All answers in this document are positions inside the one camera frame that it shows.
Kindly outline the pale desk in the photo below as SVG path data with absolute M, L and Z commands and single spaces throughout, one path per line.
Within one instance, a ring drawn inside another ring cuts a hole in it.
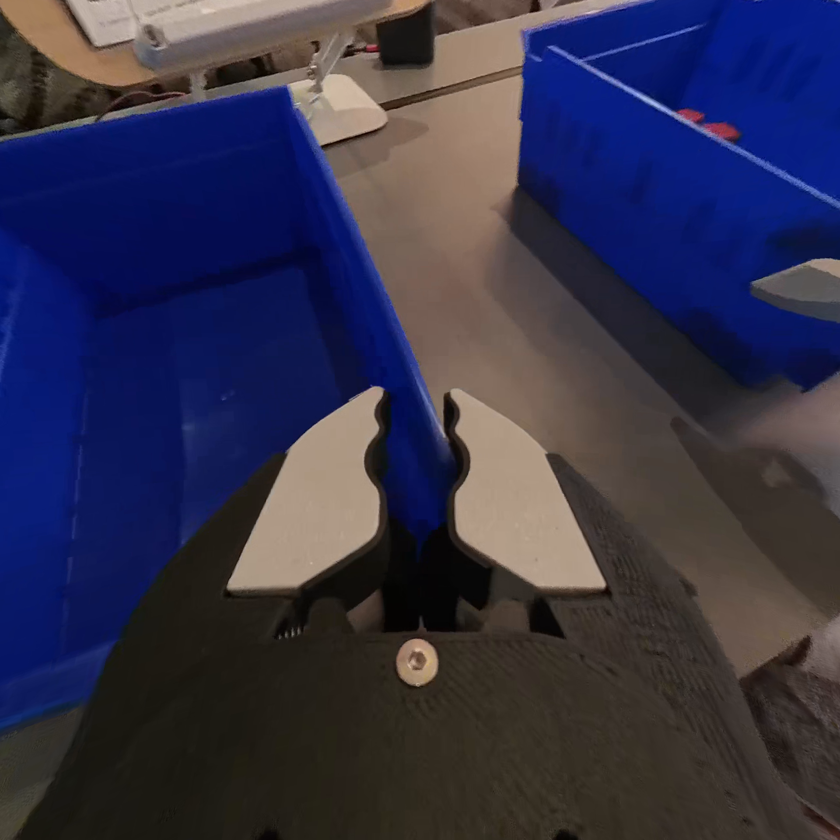
M 465 70 L 466 89 L 423 80 L 430 97 L 323 154 L 441 427 L 460 388 L 563 456 L 696 587 L 743 675 L 838 613 L 838 545 L 781 515 L 788 542 L 755 542 L 698 470 L 695 426 L 735 423 L 739 445 L 805 468 L 817 440 L 790 436 L 796 415 L 824 407 L 837 443 L 838 376 L 741 387 L 520 188 L 523 30 L 597 8 L 443 35 L 429 70 Z

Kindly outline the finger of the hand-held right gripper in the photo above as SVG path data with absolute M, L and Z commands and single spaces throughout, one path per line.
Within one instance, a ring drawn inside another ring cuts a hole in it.
M 760 301 L 807 318 L 839 322 L 839 260 L 812 259 L 755 280 L 751 294 Z

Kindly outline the small black box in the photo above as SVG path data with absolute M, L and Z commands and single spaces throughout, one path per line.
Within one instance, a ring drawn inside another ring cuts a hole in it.
M 434 61 L 435 3 L 375 27 L 380 62 L 385 68 L 428 67 Z

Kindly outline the blue plastic bin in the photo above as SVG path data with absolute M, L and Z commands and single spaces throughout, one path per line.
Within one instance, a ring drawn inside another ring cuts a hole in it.
M 3 731 L 83 703 L 172 555 L 370 386 L 388 511 L 441 525 L 441 423 L 286 87 L 3 140 L 1 175 Z
M 750 291 L 838 258 L 838 36 L 823 1 L 631 2 L 523 34 L 520 188 L 742 385 L 838 371 L 836 323 Z

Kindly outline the person's grey clothing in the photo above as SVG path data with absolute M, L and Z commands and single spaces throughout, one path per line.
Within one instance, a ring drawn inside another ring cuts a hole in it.
M 806 636 L 739 682 L 778 775 L 817 835 L 838 838 L 838 634 Z

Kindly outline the white printed paper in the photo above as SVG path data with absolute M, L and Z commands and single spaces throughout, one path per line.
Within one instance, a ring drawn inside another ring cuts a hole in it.
M 87 41 L 96 48 L 130 42 L 138 23 L 184 8 L 199 1 L 65 1 Z

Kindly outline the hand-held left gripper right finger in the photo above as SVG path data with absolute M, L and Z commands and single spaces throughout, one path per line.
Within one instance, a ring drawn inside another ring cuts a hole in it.
M 589 596 L 607 582 L 548 451 L 462 389 L 444 398 L 458 476 L 447 503 L 461 596 Z

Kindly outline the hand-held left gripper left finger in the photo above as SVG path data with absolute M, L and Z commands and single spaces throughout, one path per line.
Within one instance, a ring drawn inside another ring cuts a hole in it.
M 360 560 L 384 538 L 376 474 L 387 394 L 373 385 L 288 449 L 227 582 L 232 596 L 300 596 Z

